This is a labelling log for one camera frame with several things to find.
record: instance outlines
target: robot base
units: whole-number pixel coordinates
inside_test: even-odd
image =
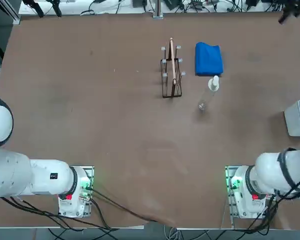
[[[93,192],[86,187],[93,187],[94,166],[72,166],[77,174],[77,184],[74,193],[61,199],[58,196],[59,215],[69,218],[86,218],[91,215],[91,201]]]
[[[246,171],[248,166],[226,166],[225,176],[228,190],[231,223],[235,218],[255,219],[265,210],[266,198],[253,199],[246,185]]]

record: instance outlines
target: cable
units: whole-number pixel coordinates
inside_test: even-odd
[[[210,0],[210,2],[212,3],[214,11],[217,12],[217,4],[215,5],[213,0]]]
[[[218,240],[227,230],[223,230],[217,237],[215,240]]]
[[[57,222],[55,219],[53,219],[52,217],[55,217],[55,218],[63,218],[63,219],[70,219],[70,220],[73,220],[75,222],[78,222],[78,223],[83,223],[83,224],[87,224],[87,225],[90,225],[90,226],[94,226],[94,227],[97,227],[99,228],[102,232],[104,232],[105,234],[109,235],[111,238],[113,238],[114,240],[118,240],[116,237],[114,237],[113,235],[110,234],[110,232],[107,232],[106,228],[105,227],[102,227],[102,226],[99,226],[97,224],[94,224],[94,223],[90,223],[90,222],[87,222],[87,221],[83,221],[83,220],[79,220],[79,219],[76,219],[76,218],[72,218],[72,217],[68,217],[68,216],[63,216],[63,215],[56,215],[56,214],[53,214],[51,212],[48,212],[48,211],[42,211],[42,210],[39,210],[38,208],[36,207],[33,207],[33,209],[28,209],[28,207],[24,206],[24,205],[21,205],[19,206],[18,204],[14,204],[13,202],[10,202],[8,199],[6,199],[5,197],[1,197],[2,200],[4,200],[6,203],[8,203],[9,205],[17,208],[17,209],[20,209],[20,210],[23,210],[25,212],[29,212],[29,213],[33,213],[33,214],[37,214],[37,215],[41,215],[41,216],[46,216],[48,218],[50,218],[51,220],[53,220],[57,225],[59,225],[60,227],[62,228],[65,228],[64,226],[62,226],[59,222]],[[74,228],[70,227],[63,219],[60,219],[63,223],[65,223],[65,225],[73,230]]]
[[[48,228],[48,231],[49,231],[53,236],[55,236],[55,239],[65,240],[64,238],[60,237],[61,234],[60,234],[59,236],[56,235],[56,234],[54,234],[54,233],[50,230],[50,228]]]
[[[106,223],[106,220],[105,220],[105,218],[104,218],[104,215],[102,214],[102,211],[101,211],[101,209],[100,209],[98,203],[97,203],[95,200],[93,200],[92,198],[91,198],[91,202],[95,205],[96,209],[98,210],[103,225],[104,225],[108,230],[112,231],[113,229],[112,229],[111,227],[109,227],[109,225]]]
[[[45,212],[40,211],[38,213],[38,209],[35,208],[34,206],[32,206],[30,203],[27,202],[27,204],[29,204],[30,206],[32,206],[33,209],[31,209],[29,207],[26,207],[26,206],[23,206],[22,204],[18,203],[13,197],[10,197],[10,198],[11,198],[11,200],[14,202],[14,204],[16,206],[12,202],[10,202],[8,199],[6,199],[5,197],[1,197],[1,199],[3,199],[5,202],[7,202],[8,204],[12,205],[13,207],[16,207],[17,209],[24,210],[24,211],[29,212],[29,213],[38,214],[38,215],[41,215],[41,216],[46,216],[47,218],[49,218],[52,221],[54,221],[58,226],[60,226],[61,228],[65,229],[65,227],[62,224],[60,224],[58,221],[56,221],[55,219],[53,219],[51,216],[45,215]],[[69,229],[72,229],[63,219],[60,219],[59,217],[57,217],[57,218],[60,221],[62,221]]]
[[[58,235],[58,237],[56,237],[54,240],[59,239],[59,237],[61,237],[61,235],[64,234],[67,230],[68,230],[68,229],[63,230],[63,231]]]
[[[242,239],[244,236],[246,235],[246,233],[242,234],[240,237],[238,237],[236,240]]]
[[[238,11],[240,12],[240,7],[239,7],[235,2],[233,2],[233,1],[229,1],[229,0],[220,0],[219,2],[225,2],[225,1],[228,2],[228,3],[231,3],[231,4],[232,4],[232,7],[233,7],[233,6],[236,7],[234,10],[238,9]]]
[[[50,9],[44,14],[44,16],[46,16],[50,12],[50,10],[52,9],[52,7],[53,6],[50,7]]]
[[[139,219],[142,219],[142,220],[145,220],[145,221],[148,221],[148,222],[157,222],[157,221],[155,221],[155,220],[153,220],[153,219],[150,219],[150,218],[141,216],[141,215],[139,215],[139,214],[137,214],[137,213],[135,213],[135,212],[129,210],[128,208],[126,208],[126,207],[120,205],[119,203],[116,203],[115,201],[111,200],[111,199],[108,198],[107,196],[103,195],[101,192],[99,192],[99,191],[97,191],[97,190],[95,190],[95,189],[92,189],[91,187],[86,187],[85,189],[95,192],[96,194],[100,195],[100,196],[103,197],[104,199],[106,199],[106,200],[108,200],[109,202],[113,203],[113,204],[116,205],[117,207],[119,207],[119,208],[125,210],[126,212],[130,213],[131,215],[133,215],[133,216],[135,216],[135,217],[137,217],[137,218],[139,218]]]
[[[119,4],[118,4],[118,7],[117,7],[117,9],[116,9],[116,11],[115,11],[115,14],[117,14],[118,11],[119,11],[120,3],[121,3],[121,0],[119,0]]]
[[[270,6],[264,11],[264,12],[268,12],[268,10],[272,7],[272,3],[270,4]]]
[[[210,240],[212,240],[212,238],[209,236],[209,234],[208,234],[208,233],[206,233],[206,235],[208,236],[208,238],[209,238]]]
[[[171,227],[169,231],[169,236],[166,233],[166,225],[163,225],[163,232],[166,240],[180,240],[182,233],[181,230],[178,230],[175,227]]]
[[[91,240],[97,240],[97,239],[100,239],[100,238],[104,237],[105,235],[107,235],[107,233],[104,233],[104,234],[102,234],[101,236],[98,236],[98,237],[93,238],[93,239],[91,239]]]
[[[152,2],[151,2],[151,0],[149,0],[149,2],[150,2],[150,5],[151,5],[151,8],[152,8],[152,11],[154,11],[154,12],[155,12],[155,9],[154,9],[154,6],[152,6]]]

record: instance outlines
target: floor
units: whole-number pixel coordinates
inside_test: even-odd
[[[61,229],[52,229],[53,233],[59,235]],[[196,238],[202,234],[202,230],[183,230],[182,234],[185,240]],[[210,230],[208,232],[210,238],[214,240],[222,231],[221,230]],[[144,230],[140,229],[121,229],[112,233],[118,240],[164,240],[165,235],[163,227],[160,224],[150,223],[145,226]],[[83,232],[72,232],[71,230],[66,231],[62,234],[64,240],[92,240],[102,235],[99,229],[85,229]],[[226,232],[220,240],[236,240],[242,234],[238,232],[229,231]],[[0,229],[0,240],[8,239],[23,240],[54,240],[55,237],[46,229]],[[104,236],[103,240],[112,239],[109,236]],[[210,240],[205,234],[199,238],[200,240]],[[289,230],[272,230],[267,236],[262,236],[258,233],[252,235],[245,235],[243,240],[300,240],[300,231],[289,231]]]

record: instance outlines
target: table surface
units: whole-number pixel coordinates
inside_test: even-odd
[[[283,114],[300,100],[300,20],[243,15],[24,19],[13,27],[0,74],[0,98],[15,120],[5,148],[94,165],[95,188],[161,223],[230,228],[225,166],[300,148]],[[170,37],[181,45],[186,76],[182,97],[163,99],[159,62]],[[219,45],[224,63],[205,114],[197,103],[209,77],[194,74],[200,41]],[[26,199],[58,211],[55,196]],[[111,226],[145,223],[99,202]],[[0,216],[0,227],[55,226],[1,200]],[[101,224],[96,211],[88,220]],[[300,229],[300,200],[281,204],[272,227]]]

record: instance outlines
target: black wire rack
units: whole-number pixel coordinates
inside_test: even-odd
[[[161,47],[164,51],[164,58],[160,60],[161,67],[161,83],[162,83],[162,97],[166,98],[178,98],[182,96],[181,79],[186,75],[184,71],[180,71],[180,63],[182,58],[177,58],[177,50],[180,46],[173,47],[173,39],[169,41],[169,51],[167,56],[166,47]]]

